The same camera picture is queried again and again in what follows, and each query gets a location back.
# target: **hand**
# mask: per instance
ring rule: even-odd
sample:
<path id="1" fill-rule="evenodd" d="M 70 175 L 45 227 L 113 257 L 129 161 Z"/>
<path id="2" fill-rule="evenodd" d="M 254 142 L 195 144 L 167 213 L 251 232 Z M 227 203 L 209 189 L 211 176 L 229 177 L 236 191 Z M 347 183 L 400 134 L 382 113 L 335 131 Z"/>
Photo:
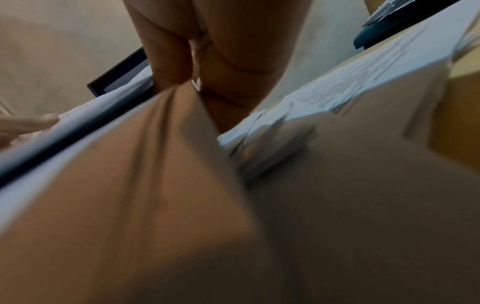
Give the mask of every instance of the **hand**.
<path id="1" fill-rule="evenodd" d="M 195 65 L 205 106 L 225 132 L 284 73 L 312 0 L 124 1 L 157 90 L 191 79 Z"/>
<path id="2" fill-rule="evenodd" d="M 40 118 L 0 115 L 0 150 L 10 147 L 21 135 L 49 129 L 58 121 L 57 114 L 48 114 Z"/>

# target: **gray floor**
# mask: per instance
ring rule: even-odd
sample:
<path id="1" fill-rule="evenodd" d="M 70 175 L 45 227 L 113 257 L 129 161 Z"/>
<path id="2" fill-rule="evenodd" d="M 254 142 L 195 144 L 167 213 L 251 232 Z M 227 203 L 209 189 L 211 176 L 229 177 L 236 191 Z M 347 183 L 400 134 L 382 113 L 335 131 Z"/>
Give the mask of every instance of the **gray floor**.
<path id="1" fill-rule="evenodd" d="M 367 16 L 363 0 L 314 0 L 290 67 L 261 107 L 357 54 Z M 17 115 L 69 110 L 138 47 L 119 0 L 0 0 L 0 103 Z"/>

